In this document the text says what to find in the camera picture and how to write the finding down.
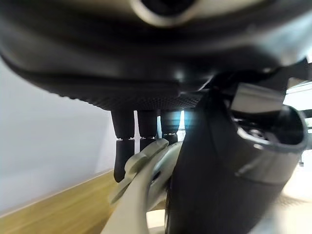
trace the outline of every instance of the circular opening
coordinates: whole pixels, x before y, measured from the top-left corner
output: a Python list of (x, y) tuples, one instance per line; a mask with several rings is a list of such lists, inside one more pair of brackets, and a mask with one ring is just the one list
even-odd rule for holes
[(160, 16), (175, 16), (193, 5), (195, 0), (141, 0), (152, 12)]

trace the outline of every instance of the white wall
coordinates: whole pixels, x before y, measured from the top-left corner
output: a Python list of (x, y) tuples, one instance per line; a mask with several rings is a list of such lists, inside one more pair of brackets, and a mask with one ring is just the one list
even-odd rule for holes
[(113, 168), (110, 112), (50, 94), (0, 61), (0, 213)]

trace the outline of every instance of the black plastic underside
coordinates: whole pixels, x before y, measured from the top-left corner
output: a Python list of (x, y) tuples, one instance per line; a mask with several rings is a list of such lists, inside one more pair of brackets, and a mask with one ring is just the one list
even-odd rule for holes
[(194, 107), (216, 74), (288, 66), (312, 41), (312, 1), (268, 1), (158, 29), (60, 6), (0, 1), (0, 54), (29, 82), (106, 110)]

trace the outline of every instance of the black rubber tip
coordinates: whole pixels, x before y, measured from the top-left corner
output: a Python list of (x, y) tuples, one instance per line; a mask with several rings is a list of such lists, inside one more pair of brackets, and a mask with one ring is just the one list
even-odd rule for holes
[(146, 146), (154, 142), (155, 139), (141, 139), (140, 140), (140, 151), (144, 150)]
[(125, 177), (125, 165), (129, 158), (135, 153), (135, 140), (116, 141), (116, 159), (114, 168), (114, 178), (116, 182), (121, 182)]

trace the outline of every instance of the textured black surface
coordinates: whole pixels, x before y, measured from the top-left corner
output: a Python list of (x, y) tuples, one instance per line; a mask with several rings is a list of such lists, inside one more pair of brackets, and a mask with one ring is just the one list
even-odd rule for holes
[(104, 110), (128, 109), (133, 110), (159, 110), (192, 108), (197, 105), (201, 94), (185, 94), (179, 97), (100, 97), (79, 98)]

